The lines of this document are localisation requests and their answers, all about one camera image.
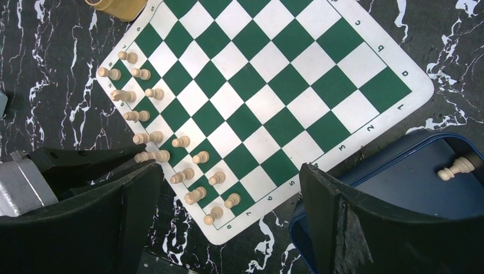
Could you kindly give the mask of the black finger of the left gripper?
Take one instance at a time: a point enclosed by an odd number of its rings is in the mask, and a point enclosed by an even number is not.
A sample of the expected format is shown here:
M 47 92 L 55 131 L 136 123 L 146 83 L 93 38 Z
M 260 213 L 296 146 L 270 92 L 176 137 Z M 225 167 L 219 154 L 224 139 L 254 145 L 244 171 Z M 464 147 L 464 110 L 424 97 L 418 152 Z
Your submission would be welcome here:
M 49 178 L 98 178 L 145 151 L 145 144 L 118 149 L 59 150 L 41 147 L 28 154 L 41 174 Z

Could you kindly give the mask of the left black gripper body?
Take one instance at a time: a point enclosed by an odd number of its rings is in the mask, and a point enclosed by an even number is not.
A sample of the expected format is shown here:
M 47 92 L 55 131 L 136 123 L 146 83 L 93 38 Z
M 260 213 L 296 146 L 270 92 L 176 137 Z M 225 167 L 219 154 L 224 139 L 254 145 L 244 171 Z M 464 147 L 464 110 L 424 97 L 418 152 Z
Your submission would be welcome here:
M 20 151 L 1 163 L 1 216 L 17 217 L 58 202 L 35 163 Z

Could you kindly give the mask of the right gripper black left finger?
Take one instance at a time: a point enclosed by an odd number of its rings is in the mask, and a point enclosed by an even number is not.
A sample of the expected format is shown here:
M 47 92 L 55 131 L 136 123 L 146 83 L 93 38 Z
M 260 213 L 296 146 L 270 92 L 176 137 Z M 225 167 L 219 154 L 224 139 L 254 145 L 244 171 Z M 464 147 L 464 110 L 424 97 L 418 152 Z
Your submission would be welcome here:
M 136 273 L 164 172 L 139 164 L 114 181 L 1 217 L 2 273 Z

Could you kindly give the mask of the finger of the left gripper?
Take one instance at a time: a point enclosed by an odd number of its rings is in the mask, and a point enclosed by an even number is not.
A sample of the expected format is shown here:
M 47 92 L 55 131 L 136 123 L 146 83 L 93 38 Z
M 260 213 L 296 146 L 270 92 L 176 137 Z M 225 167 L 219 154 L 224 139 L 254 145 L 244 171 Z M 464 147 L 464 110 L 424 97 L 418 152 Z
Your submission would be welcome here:
M 57 172 L 60 201 L 130 201 L 157 197 L 157 163 L 148 160 L 121 166 L 90 165 Z

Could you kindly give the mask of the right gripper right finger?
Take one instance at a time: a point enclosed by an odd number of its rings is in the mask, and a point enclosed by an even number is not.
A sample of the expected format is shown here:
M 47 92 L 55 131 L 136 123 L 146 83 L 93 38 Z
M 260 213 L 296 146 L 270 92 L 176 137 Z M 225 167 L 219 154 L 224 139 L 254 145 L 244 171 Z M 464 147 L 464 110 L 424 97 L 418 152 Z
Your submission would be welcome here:
M 451 220 L 404 209 L 311 164 L 299 179 L 314 273 L 483 272 L 483 216 Z

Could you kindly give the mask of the light piece passed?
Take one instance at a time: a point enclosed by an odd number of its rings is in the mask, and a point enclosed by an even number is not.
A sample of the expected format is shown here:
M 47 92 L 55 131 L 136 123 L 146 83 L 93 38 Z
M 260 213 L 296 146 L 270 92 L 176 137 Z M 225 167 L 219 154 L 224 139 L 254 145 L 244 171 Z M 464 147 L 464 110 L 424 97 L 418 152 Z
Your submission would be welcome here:
M 137 163 L 145 162 L 148 160 L 156 160 L 157 162 L 169 161 L 171 155 L 167 150 L 160 150 L 156 152 L 141 152 L 134 156 L 134 160 Z

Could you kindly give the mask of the light pawn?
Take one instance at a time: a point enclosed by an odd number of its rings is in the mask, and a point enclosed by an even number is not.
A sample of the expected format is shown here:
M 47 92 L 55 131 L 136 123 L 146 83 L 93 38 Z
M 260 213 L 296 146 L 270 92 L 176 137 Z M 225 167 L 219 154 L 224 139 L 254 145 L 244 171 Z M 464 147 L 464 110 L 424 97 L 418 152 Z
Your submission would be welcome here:
M 443 168 L 437 172 L 437 175 L 443 181 L 448 181 L 458 173 L 470 173 L 475 170 L 473 163 L 466 157 L 458 157 L 449 168 Z
M 227 199 L 224 201 L 224 206 L 225 208 L 232 208 L 236 205 L 238 205 L 241 201 L 241 197 L 237 193 L 232 193 L 230 194 Z
M 217 171 L 208 179 L 208 182 L 211 186 L 214 186 L 216 184 L 223 183 L 225 180 L 226 174 L 223 171 Z
M 150 113 L 146 110 L 143 111 L 127 111 L 123 114 L 125 120 L 130 120 L 134 122 L 146 122 L 150 119 Z
M 172 140 L 173 147 L 188 147 L 191 143 L 189 136 L 181 136 Z
M 194 155 L 192 161 L 195 164 L 203 164 L 209 161 L 209 153 L 207 151 L 200 151 L 198 154 Z
M 162 100 L 164 98 L 164 91 L 161 88 L 148 88 L 144 93 L 147 97 L 156 100 Z

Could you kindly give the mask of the light piece back rank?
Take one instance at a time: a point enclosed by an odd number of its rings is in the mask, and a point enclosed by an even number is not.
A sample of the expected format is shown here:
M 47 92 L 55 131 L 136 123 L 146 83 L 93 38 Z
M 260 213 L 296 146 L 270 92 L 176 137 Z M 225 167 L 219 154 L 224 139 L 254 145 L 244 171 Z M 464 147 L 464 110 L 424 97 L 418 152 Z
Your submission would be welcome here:
M 171 184 L 182 183 L 186 180 L 190 180 L 195 176 L 195 172 L 192 168 L 185 168 L 184 170 L 177 172 L 170 177 Z
M 135 52 L 120 51 L 118 58 L 130 64 L 135 64 L 138 61 L 138 55 Z

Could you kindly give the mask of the light piece rank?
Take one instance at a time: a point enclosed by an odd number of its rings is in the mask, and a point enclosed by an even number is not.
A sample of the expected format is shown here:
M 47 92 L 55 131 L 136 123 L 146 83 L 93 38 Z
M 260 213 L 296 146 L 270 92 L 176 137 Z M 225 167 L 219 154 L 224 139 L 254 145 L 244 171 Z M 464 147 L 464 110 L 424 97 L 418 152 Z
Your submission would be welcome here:
M 131 75 L 136 78 L 140 78 L 141 80 L 149 80 L 151 77 L 150 70 L 146 68 L 132 68 L 130 71 Z
M 138 55 L 135 52 L 120 51 L 118 58 L 130 64 L 135 64 L 138 61 Z
M 184 170 L 177 172 L 170 177 L 171 184 L 182 183 L 186 180 L 190 180 L 195 176 L 195 172 L 192 168 L 185 168 Z

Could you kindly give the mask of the light piece corner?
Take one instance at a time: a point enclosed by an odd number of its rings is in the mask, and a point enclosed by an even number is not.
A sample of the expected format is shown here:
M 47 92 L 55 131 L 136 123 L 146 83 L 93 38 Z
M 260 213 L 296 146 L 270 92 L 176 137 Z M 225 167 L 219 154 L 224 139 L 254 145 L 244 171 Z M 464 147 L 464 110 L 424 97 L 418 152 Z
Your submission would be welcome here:
M 221 218 L 223 216 L 223 209 L 219 206 L 215 206 L 211 209 L 210 213 L 205 215 L 204 219 L 203 219 L 203 222 L 206 224 L 206 225 L 212 225 L 215 220 Z
M 108 77 L 111 80 L 119 80 L 121 78 L 121 72 L 117 68 L 108 69 L 105 67 L 99 67 L 97 74 L 100 77 Z

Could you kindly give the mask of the light queen piece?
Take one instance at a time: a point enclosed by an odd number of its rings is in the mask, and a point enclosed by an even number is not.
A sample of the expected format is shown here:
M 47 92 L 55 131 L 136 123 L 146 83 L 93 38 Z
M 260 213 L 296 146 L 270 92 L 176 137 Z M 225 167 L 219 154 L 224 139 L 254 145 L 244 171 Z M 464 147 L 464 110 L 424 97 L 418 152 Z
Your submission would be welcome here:
M 147 144 L 149 142 L 161 143 L 164 139 L 164 135 L 161 131 L 154 131 L 152 133 L 136 133 L 132 141 L 135 144 Z

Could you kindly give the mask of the green white chess board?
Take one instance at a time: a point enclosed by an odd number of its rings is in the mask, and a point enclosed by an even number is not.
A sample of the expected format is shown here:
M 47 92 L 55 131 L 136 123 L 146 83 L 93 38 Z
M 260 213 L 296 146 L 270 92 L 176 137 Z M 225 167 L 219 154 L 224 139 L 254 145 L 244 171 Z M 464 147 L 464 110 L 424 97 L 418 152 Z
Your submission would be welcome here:
M 130 64 L 118 52 L 135 52 Z M 425 104 L 427 74 L 357 1 L 148 1 L 131 28 L 99 65 L 121 78 L 97 80 L 107 96 L 133 91 L 126 120 L 136 133 L 161 131 L 159 162 L 168 184 L 207 240 L 221 245 L 299 192 L 304 163 L 327 171 Z M 130 73 L 148 69 L 149 80 Z M 145 95 L 161 88 L 164 98 Z M 189 136 L 188 147 L 172 140 Z M 194 155 L 209 153 L 195 164 Z M 185 168 L 195 176 L 171 184 Z M 223 183 L 211 186 L 217 171 Z M 189 205 L 184 196 L 204 187 Z M 237 193 L 238 205 L 225 208 Z M 203 222 L 219 206 L 223 216 Z

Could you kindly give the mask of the small light blue clip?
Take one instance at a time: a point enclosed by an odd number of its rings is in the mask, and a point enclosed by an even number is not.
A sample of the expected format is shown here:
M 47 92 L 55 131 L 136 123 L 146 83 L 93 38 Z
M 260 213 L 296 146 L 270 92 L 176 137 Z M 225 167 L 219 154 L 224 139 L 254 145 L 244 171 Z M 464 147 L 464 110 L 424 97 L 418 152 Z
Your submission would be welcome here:
M 3 91 L 0 91 L 0 118 L 1 119 L 3 119 L 5 115 L 8 101 L 9 101 L 8 96 Z

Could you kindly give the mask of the dark blue tray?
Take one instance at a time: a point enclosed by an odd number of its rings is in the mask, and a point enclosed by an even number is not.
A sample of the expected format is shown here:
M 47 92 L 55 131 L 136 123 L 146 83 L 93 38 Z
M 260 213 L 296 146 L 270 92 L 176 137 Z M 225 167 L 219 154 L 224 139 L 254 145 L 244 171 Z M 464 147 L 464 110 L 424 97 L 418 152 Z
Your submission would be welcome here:
M 437 172 L 458 157 L 475 166 L 443 181 Z M 461 135 L 418 130 L 388 145 L 345 172 L 326 172 L 341 182 L 385 202 L 426 215 L 457 220 L 483 216 L 483 155 Z M 289 237 L 312 270 L 307 255 L 304 204 L 297 203 Z

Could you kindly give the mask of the tan square tin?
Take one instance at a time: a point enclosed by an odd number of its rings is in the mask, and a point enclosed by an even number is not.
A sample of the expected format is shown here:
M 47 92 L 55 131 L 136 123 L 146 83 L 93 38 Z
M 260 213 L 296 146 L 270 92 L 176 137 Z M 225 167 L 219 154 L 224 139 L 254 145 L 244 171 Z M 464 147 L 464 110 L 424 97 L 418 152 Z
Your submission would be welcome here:
M 140 14 L 147 0 L 85 0 L 98 11 L 109 14 L 123 22 L 131 22 Z

